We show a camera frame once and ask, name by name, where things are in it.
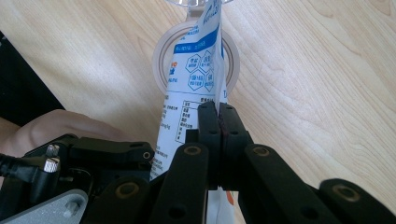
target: hexagon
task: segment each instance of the hexagon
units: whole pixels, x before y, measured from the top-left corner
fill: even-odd
[[[206,75],[204,86],[208,91],[212,91],[213,87],[215,86],[215,79],[213,77],[212,70],[210,70],[209,73]]]
[[[201,57],[198,54],[194,54],[187,60],[186,69],[189,72],[193,72],[199,66]]]
[[[207,50],[205,52],[204,57],[202,57],[201,61],[199,62],[199,67],[207,73],[210,69],[210,66],[212,64],[212,54]]]
[[[205,75],[201,71],[196,71],[190,75],[189,87],[196,91],[204,86]]]

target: white plastic packet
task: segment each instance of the white plastic packet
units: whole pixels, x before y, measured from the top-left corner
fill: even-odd
[[[198,22],[176,44],[163,104],[163,117],[150,179],[169,169],[186,130],[197,129],[201,103],[227,103],[223,49],[221,44],[221,1],[208,0]],[[230,192],[209,191],[207,223],[233,223]]]

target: roll of tape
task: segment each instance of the roll of tape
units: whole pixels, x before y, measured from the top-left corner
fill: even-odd
[[[152,58],[152,71],[158,88],[166,93],[168,74],[172,63],[173,50],[177,41],[195,25],[196,21],[185,21],[168,30],[158,41]],[[227,92],[231,92],[239,77],[239,52],[231,37],[222,30],[224,63]]]

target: wooden table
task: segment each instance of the wooden table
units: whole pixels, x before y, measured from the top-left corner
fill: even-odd
[[[155,146],[163,94],[151,70],[184,8],[155,1],[0,1],[0,30],[64,107]],[[341,177],[396,213],[396,1],[235,0],[230,94],[257,143],[306,183]]]

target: person's arm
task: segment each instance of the person's arm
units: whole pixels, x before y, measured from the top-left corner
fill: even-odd
[[[119,142],[134,140],[132,136],[102,121],[69,111],[54,110],[23,127],[0,118],[0,153],[22,157],[26,152],[66,133]]]

